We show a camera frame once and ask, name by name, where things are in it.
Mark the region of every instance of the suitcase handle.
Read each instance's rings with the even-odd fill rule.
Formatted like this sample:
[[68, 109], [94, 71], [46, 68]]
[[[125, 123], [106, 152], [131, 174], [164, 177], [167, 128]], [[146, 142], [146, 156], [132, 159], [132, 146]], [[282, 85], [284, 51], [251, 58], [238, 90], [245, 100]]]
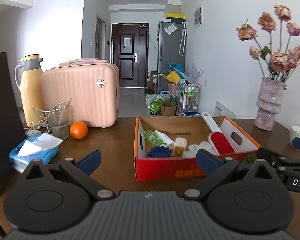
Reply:
[[79, 58], [70, 60], [65, 63], [59, 64], [59, 67], [71, 66], [71, 65], [85, 65], [85, 64], [95, 64], [95, 63], [107, 63], [105, 59], [97, 59], [97, 58]]

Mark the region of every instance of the dried rose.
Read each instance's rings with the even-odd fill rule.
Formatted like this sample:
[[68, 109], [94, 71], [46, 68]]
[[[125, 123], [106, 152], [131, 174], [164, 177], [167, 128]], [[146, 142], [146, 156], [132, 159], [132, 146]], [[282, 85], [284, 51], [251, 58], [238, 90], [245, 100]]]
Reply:
[[249, 54], [250, 54], [251, 58], [253, 58], [254, 60], [258, 60], [259, 55], [261, 54], [261, 51], [254, 46], [250, 46]]
[[272, 32], [276, 30], [275, 21], [270, 13], [263, 12], [262, 16], [258, 18], [258, 24], [262, 26], [263, 31]]
[[281, 52], [275, 52], [271, 55], [270, 66], [277, 72], [285, 72], [286, 60], [284, 54]]
[[288, 58], [293, 59], [295, 62], [300, 61], [300, 46], [289, 49]]
[[274, 7], [274, 13], [279, 20], [286, 22], [291, 20], [291, 10], [286, 5], [276, 4]]
[[287, 23], [287, 30], [290, 36], [299, 36], [300, 28], [296, 23]]
[[242, 24], [240, 28], [236, 28], [240, 41], [253, 40], [257, 37], [257, 31], [249, 24]]
[[286, 62], [286, 70], [292, 70], [298, 66], [298, 63], [293, 59], [288, 59]]

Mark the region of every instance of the red lint roller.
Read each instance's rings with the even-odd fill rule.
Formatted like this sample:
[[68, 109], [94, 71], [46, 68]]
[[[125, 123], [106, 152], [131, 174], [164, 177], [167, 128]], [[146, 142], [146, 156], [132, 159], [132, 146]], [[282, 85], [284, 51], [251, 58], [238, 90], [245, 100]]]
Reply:
[[223, 134], [216, 122], [213, 120], [211, 115], [208, 112], [203, 112], [201, 116], [212, 132], [211, 134], [209, 134], [208, 142], [211, 144], [211, 147], [216, 151], [216, 153], [218, 153], [220, 156], [229, 153], [235, 153], [228, 139]]

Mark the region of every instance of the refrigerator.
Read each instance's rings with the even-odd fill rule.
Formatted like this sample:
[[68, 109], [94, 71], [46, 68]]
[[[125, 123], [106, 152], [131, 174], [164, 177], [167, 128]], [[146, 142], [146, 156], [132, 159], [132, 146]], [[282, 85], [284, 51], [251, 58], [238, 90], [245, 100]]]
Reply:
[[183, 43], [180, 55], [180, 43], [182, 38], [182, 24], [173, 23], [177, 29], [170, 35], [165, 31], [165, 27], [171, 23], [159, 22], [159, 39], [158, 39], [158, 66], [157, 66], [157, 93], [160, 94], [161, 90], [168, 91], [168, 82], [165, 78], [161, 77], [159, 74], [163, 70], [168, 68], [166, 63], [175, 63], [182, 66], [183, 70], [185, 69], [185, 57], [182, 55]]

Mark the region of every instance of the pink vase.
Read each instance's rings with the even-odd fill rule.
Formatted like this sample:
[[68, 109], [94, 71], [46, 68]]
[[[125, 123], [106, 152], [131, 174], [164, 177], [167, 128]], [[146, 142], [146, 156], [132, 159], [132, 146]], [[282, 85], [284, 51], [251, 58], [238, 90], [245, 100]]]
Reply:
[[258, 94], [258, 115], [254, 125], [262, 130], [272, 131], [275, 115], [280, 113], [285, 84], [281, 81], [262, 77], [260, 92]]

